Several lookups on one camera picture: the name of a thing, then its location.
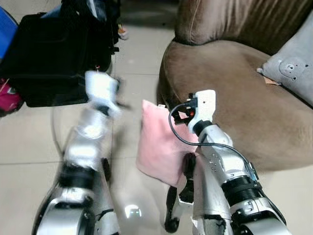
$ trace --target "blue object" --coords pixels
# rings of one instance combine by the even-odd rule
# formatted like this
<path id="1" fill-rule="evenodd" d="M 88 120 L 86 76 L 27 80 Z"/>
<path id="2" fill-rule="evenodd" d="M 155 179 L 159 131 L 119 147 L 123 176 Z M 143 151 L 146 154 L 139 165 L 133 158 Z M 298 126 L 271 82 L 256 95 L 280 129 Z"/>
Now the blue object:
<path id="1" fill-rule="evenodd" d="M 17 28 L 16 21 L 0 7 L 0 59 L 4 57 Z"/>

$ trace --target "pink bag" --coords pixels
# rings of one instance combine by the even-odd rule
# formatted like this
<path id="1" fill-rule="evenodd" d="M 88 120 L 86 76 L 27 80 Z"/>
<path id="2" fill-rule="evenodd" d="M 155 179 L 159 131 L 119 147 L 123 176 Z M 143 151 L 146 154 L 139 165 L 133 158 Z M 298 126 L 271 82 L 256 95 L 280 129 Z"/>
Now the pink bag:
<path id="1" fill-rule="evenodd" d="M 169 126 L 168 115 L 166 108 L 146 100 L 142 102 L 142 129 L 136 164 L 143 173 L 176 187 L 182 174 L 183 157 L 195 152 L 197 147 L 177 139 Z M 198 137 L 190 134 L 186 125 L 174 128 L 183 139 L 198 142 Z"/>
<path id="2" fill-rule="evenodd" d="M 0 117 L 17 111 L 23 100 L 8 84 L 8 80 L 0 78 Z"/>

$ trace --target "brown sofa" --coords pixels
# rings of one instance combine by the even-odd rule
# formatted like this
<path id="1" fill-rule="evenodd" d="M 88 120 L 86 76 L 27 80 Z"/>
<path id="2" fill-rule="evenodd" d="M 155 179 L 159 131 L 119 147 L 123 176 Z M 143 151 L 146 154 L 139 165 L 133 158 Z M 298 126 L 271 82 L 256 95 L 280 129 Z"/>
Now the brown sofa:
<path id="1" fill-rule="evenodd" d="M 257 169 L 313 163 L 313 109 L 256 72 L 298 30 L 313 0 L 181 0 L 158 103 L 213 89 L 214 122 Z"/>

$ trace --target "black bag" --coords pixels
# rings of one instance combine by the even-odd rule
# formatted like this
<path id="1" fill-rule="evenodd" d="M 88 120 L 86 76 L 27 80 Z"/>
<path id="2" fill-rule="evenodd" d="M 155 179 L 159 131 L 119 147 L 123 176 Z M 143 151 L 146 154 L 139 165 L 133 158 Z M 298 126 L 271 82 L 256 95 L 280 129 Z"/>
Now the black bag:
<path id="1" fill-rule="evenodd" d="M 106 71 L 114 52 L 116 22 L 81 16 L 66 5 L 67 17 L 23 17 L 0 64 L 0 76 L 10 78 L 29 107 L 87 102 L 84 74 Z"/>

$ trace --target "black joint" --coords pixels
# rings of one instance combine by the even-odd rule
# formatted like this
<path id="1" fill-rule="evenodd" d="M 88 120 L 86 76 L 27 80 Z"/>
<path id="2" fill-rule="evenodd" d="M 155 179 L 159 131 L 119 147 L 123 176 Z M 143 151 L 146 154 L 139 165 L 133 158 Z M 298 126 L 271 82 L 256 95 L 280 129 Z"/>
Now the black joint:
<path id="1" fill-rule="evenodd" d="M 102 112 L 104 115 L 109 116 L 109 107 L 108 106 L 98 106 L 96 110 Z"/>
<path id="2" fill-rule="evenodd" d="M 195 166 L 196 166 L 195 153 L 187 153 L 184 156 L 184 162 L 183 162 L 183 173 L 187 179 L 193 178 Z"/>
<path id="3" fill-rule="evenodd" d="M 241 225 L 234 229 L 234 235 L 253 235 L 253 233 L 246 225 Z"/>
<path id="4" fill-rule="evenodd" d="M 187 109 L 186 110 L 186 115 L 193 118 L 195 115 L 196 109 Z"/>
<path id="5" fill-rule="evenodd" d="M 239 202 L 261 197 L 260 183 L 243 176 L 222 184 L 222 190 L 230 206 Z"/>
<path id="6" fill-rule="evenodd" d="M 261 211 L 261 212 L 256 212 L 253 214 L 246 214 L 246 211 L 243 209 L 236 210 L 235 213 L 232 214 L 231 220 L 233 221 L 233 227 L 239 227 L 242 224 L 256 221 L 259 219 L 265 219 L 265 218 L 276 218 L 276 215 L 273 214 L 270 211 Z"/>
<path id="7" fill-rule="evenodd" d="M 62 167 L 59 183 L 66 188 L 93 189 L 95 171 L 81 166 L 64 165 Z"/>
<path id="8" fill-rule="evenodd" d="M 82 213 L 78 235 L 93 234 L 95 228 L 95 216 L 89 210 Z"/>
<path id="9" fill-rule="evenodd" d="M 193 131 L 196 133 L 197 136 L 201 134 L 201 132 L 208 126 L 212 125 L 210 121 L 198 121 L 193 128 Z"/>
<path id="10" fill-rule="evenodd" d="M 167 198 L 166 198 L 167 210 L 172 211 L 174 204 L 175 204 L 176 196 L 177 196 L 177 188 L 170 186 L 170 188 L 168 189 Z"/>
<path id="11" fill-rule="evenodd" d="M 187 184 L 183 191 L 179 194 L 179 198 L 183 202 L 193 203 L 194 202 L 194 181 L 187 180 Z"/>
<path id="12" fill-rule="evenodd" d="M 184 124 L 184 121 L 180 118 L 178 111 L 173 112 L 172 117 L 174 118 L 175 125 Z"/>

